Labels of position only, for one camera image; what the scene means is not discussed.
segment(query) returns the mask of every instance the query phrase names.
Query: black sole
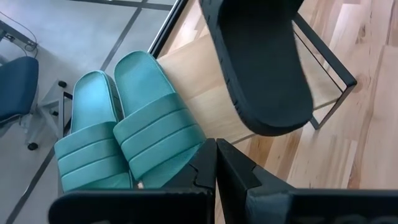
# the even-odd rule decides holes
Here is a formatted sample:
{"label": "black sole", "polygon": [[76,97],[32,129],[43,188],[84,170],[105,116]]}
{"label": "black sole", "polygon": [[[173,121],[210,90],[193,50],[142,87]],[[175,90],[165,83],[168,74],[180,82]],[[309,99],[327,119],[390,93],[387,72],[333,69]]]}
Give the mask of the black sole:
{"label": "black sole", "polygon": [[200,2],[233,105],[263,136],[301,128],[313,112],[291,22],[301,1],[287,2]]}

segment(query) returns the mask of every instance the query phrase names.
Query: slide sandal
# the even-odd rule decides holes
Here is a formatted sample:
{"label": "slide sandal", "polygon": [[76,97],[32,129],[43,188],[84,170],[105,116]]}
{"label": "slide sandal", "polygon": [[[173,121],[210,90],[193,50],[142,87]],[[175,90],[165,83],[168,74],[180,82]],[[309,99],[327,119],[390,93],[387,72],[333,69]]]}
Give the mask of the slide sandal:
{"label": "slide sandal", "polygon": [[113,130],[134,178],[159,188],[177,174],[206,137],[156,59],[132,52],[114,77],[125,119]]}
{"label": "slide sandal", "polygon": [[54,145],[64,191],[132,188],[128,164],[113,136],[122,117],[116,86],[107,74],[90,72],[76,82],[71,134]]}
{"label": "slide sandal", "polygon": [[302,0],[200,2],[242,122],[264,136],[306,124],[313,101],[292,27]]}

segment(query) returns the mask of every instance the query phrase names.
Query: grey floor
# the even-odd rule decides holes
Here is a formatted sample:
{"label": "grey floor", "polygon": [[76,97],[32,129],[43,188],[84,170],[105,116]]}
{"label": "grey floor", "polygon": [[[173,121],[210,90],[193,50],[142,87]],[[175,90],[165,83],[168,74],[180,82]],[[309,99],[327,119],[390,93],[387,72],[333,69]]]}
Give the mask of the grey floor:
{"label": "grey floor", "polygon": [[[174,1],[147,2],[171,6]],[[69,0],[0,1],[0,11],[28,27],[37,38],[39,100],[56,80],[66,81],[67,91],[72,92],[74,83],[85,73],[103,69],[113,75],[115,64],[124,55],[148,50],[169,11],[142,6],[145,4],[131,7]],[[1,14],[0,20],[34,39]],[[1,41],[0,55],[12,60],[25,53]],[[0,139],[0,223],[46,223],[49,205],[58,195],[57,164],[51,159],[24,206],[10,216],[56,141],[54,133],[44,129],[38,140],[40,149],[28,151],[24,138],[22,128],[15,124]]]}

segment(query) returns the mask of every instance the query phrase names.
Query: teal slide sandal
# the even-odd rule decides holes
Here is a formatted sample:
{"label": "teal slide sandal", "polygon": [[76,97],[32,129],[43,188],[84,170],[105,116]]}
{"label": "teal slide sandal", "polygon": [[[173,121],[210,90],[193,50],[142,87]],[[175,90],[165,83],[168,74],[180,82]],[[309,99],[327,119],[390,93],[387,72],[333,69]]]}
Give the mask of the teal slide sandal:
{"label": "teal slide sandal", "polygon": [[159,188],[188,163],[205,135],[156,59],[132,52],[114,71],[125,119],[114,127],[130,170]]}
{"label": "teal slide sandal", "polygon": [[112,78],[95,71],[77,81],[71,134],[54,146],[64,191],[132,188],[132,175],[113,135],[122,117]]}

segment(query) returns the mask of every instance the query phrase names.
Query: cable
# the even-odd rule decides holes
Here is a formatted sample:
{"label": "cable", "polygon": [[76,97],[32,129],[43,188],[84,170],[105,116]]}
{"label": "cable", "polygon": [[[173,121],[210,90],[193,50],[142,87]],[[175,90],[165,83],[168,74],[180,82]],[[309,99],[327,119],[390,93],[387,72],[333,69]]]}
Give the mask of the cable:
{"label": "cable", "polygon": [[11,42],[11,41],[10,41],[9,39],[7,39],[7,38],[4,38],[3,40],[7,40],[8,42],[10,42],[10,43],[14,44],[15,46],[19,47],[19,48],[25,53],[25,55],[26,55],[26,57],[27,57],[26,51],[25,51],[20,45],[17,45],[16,43]]}
{"label": "cable", "polygon": [[29,45],[29,44],[26,44],[26,45],[25,45],[25,47],[24,47],[25,50],[24,50],[24,49],[22,49],[22,47],[18,46],[17,44],[11,42],[11,41],[8,40],[8,39],[7,39],[7,40],[10,41],[11,43],[15,44],[16,46],[18,46],[20,49],[22,49],[22,50],[25,52],[26,56],[27,56],[27,53],[26,53],[26,52],[33,52],[33,51],[36,49],[36,54],[35,54],[35,57],[34,57],[34,58],[36,58],[36,56],[37,56],[37,54],[38,54],[38,52],[39,52],[39,49],[37,48],[37,38],[36,38],[36,35],[35,35],[32,31],[30,31],[30,29],[28,29],[26,26],[24,26],[24,25],[22,25],[21,23],[15,21],[15,20],[12,19],[11,17],[5,15],[3,12],[0,11],[0,14],[4,15],[5,17],[7,17],[8,19],[10,19],[11,21],[13,21],[13,22],[15,22],[16,24],[20,25],[21,27],[25,28],[26,30],[28,30],[28,31],[33,35],[33,38],[35,39],[35,44],[36,44],[36,46],[35,46],[34,48],[32,48],[31,50],[28,50],[28,49],[27,49],[28,46],[31,47],[31,45]]}

